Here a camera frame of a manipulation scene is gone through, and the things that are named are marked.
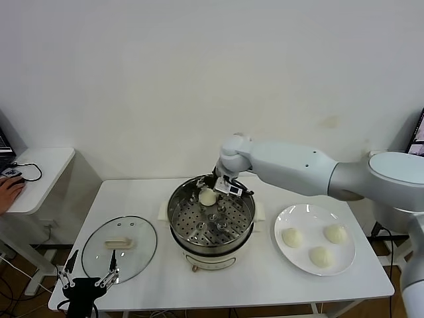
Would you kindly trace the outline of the person's bare hand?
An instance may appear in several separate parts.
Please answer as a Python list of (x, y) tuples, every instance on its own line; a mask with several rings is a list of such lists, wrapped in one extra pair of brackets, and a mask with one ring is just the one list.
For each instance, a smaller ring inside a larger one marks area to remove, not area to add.
[(0, 186), (0, 214), (4, 215), (21, 194), (25, 187), (22, 177), (1, 178)]

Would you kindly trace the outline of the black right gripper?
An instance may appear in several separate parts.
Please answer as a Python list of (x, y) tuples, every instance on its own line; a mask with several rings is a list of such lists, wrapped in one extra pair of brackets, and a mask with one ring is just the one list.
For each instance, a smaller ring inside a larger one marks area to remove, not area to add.
[[(197, 180), (197, 188), (202, 191), (207, 189), (208, 186), (214, 186), (219, 178), (224, 178), (226, 176), (225, 170), (220, 169), (219, 167), (214, 167), (213, 171), (210, 174), (200, 177)], [(216, 202), (218, 203), (221, 200), (221, 195), (217, 195)]]

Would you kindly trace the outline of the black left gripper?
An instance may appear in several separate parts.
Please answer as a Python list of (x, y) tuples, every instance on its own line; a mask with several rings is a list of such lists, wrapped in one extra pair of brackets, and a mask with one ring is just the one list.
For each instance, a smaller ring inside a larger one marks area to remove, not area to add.
[(119, 278), (116, 250), (113, 250), (109, 271), (100, 278), (75, 278), (72, 281), (72, 272), (78, 257), (79, 250), (75, 250), (64, 266), (57, 267), (57, 277), (62, 283), (62, 293), (66, 297), (64, 304), (68, 304), (66, 317), (99, 317), (99, 310), (95, 300), (106, 294), (106, 287), (111, 287)]

